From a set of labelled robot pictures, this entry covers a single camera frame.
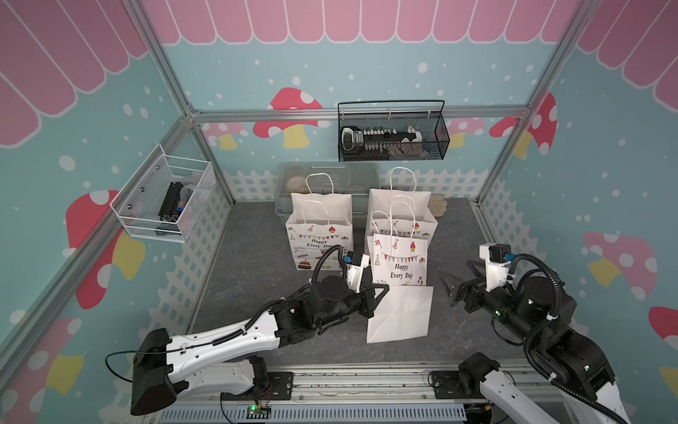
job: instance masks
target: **black wire basket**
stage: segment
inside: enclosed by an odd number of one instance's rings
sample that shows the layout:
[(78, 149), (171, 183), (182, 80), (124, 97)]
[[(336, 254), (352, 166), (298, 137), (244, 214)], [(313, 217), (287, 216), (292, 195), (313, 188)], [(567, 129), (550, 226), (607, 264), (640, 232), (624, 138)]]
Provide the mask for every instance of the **black wire basket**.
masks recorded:
[(444, 100), (339, 103), (339, 162), (443, 159), (450, 143), (444, 106)]

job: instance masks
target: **vent grille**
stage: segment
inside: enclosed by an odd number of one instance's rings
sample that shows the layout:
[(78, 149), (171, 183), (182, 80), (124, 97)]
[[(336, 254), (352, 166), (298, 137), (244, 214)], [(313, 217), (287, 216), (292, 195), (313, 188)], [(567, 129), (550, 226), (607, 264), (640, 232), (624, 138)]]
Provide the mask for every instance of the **vent grille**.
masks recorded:
[[(414, 423), (431, 421), (465, 421), (463, 405), (379, 404), (379, 405), (273, 405), (267, 420), (246, 419), (247, 406), (224, 405), (233, 422), (247, 423)], [(170, 406), (160, 416), (160, 424), (223, 423), (219, 406)]]

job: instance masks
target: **white wire basket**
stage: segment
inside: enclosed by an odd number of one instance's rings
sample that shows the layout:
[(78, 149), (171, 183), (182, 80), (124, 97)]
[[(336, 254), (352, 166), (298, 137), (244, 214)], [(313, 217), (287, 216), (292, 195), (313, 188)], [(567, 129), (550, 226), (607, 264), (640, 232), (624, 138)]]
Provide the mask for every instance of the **white wire basket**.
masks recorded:
[[(214, 169), (208, 161), (166, 155), (160, 144), (157, 148), (160, 156), (131, 191), (127, 185), (133, 182), (127, 182), (112, 200), (111, 209), (130, 237), (185, 243), (214, 188)], [(161, 206), (173, 182), (189, 182), (195, 190), (181, 212), (161, 216)], [(121, 193), (129, 194), (123, 199)]]

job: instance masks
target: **wire basket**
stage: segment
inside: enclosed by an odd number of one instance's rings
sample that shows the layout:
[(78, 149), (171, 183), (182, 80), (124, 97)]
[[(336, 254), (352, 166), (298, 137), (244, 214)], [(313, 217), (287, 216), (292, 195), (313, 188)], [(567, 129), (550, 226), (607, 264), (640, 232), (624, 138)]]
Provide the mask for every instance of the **wire basket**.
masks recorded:
[[(443, 159), (450, 143), (444, 106), (444, 100), (339, 103), (339, 162)], [(360, 136), (345, 142), (344, 128)]]
[[(166, 155), (162, 146), (158, 148), (160, 156), (131, 190), (120, 190), (111, 208), (130, 237), (185, 243), (214, 188), (214, 170), (208, 161)], [(170, 185), (186, 181), (191, 181), (195, 189), (183, 210), (160, 215)], [(120, 197), (120, 193), (127, 192), (127, 197)]]

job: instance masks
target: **gray floor mat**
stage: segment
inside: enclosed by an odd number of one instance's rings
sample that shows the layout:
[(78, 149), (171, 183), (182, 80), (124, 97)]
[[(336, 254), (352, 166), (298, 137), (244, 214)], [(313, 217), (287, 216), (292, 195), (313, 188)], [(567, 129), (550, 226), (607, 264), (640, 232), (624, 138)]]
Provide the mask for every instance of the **gray floor mat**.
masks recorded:
[[(452, 361), (466, 359), (476, 351), (496, 360), (522, 358), (522, 348), (497, 338), (489, 314), (467, 314), (463, 305), (450, 308), (445, 290), (433, 277), (432, 271), (438, 269), (473, 277), (466, 260), (477, 258), (478, 246), (485, 241), (468, 201), (449, 199), (447, 212), (438, 222), (428, 250), (428, 284), (434, 287), (428, 336), (367, 344), (367, 319), (356, 314), (321, 336), (258, 355), (270, 365)], [(363, 230), (355, 230), (354, 237), (356, 249), (362, 250)], [(320, 279), (327, 274), (321, 273)], [(274, 203), (239, 202), (233, 208), (192, 331), (246, 320), (264, 302), (293, 293), (310, 277), (310, 271), (298, 271), (294, 266)]]

